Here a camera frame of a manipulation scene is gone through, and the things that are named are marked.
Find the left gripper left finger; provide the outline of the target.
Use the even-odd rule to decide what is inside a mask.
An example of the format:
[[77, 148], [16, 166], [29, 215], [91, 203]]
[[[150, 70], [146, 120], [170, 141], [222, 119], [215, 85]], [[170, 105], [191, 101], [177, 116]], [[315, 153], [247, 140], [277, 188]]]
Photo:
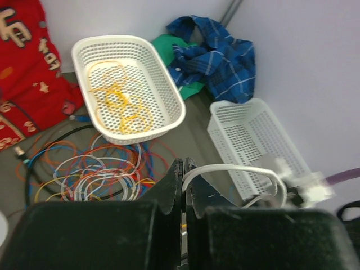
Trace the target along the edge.
[[134, 201], [40, 202], [20, 218], [2, 269], [176, 269], [183, 161]]

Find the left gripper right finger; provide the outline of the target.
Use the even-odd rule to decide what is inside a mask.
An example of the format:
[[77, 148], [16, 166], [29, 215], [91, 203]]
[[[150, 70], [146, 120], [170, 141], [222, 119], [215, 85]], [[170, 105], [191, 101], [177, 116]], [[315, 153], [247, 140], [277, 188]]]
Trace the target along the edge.
[[345, 226], [318, 209], [238, 208], [202, 176], [185, 196], [189, 269], [358, 269]]

